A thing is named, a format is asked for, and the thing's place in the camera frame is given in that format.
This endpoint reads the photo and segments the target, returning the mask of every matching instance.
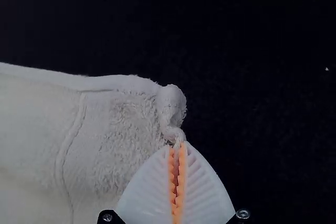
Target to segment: dark surface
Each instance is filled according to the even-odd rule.
[[[187,96],[187,138],[236,208],[255,223],[335,222],[335,0],[0,7],[1,61],[174,83]]]

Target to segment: orange serrated edge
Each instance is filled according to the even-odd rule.
[[[172,217],[173,224],[181,224],[181,215],[183,210],[184,201],[184,186],[185,186],[185,163],[186,163],[186,146],[184,143],[181,144],[178,150],[178,171],[177,179],[174,175],[174,149],[170,148],[168,157],[168,168],[169,168],[169,190],[170,190],[170,201],[172,204]]]

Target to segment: white towel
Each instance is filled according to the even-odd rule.
[[[174,85],[0,63],[0,223],[96,223],[185,111]]]

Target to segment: metal screw head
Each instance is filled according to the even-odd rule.
[[[240,220],[247,220],[250,218],[250,212],[246,209],[240,209],[236,212],[236,216]]]
[[[112,220],[112,215],[105,214],[102,218],[104,221],[110,222]]]

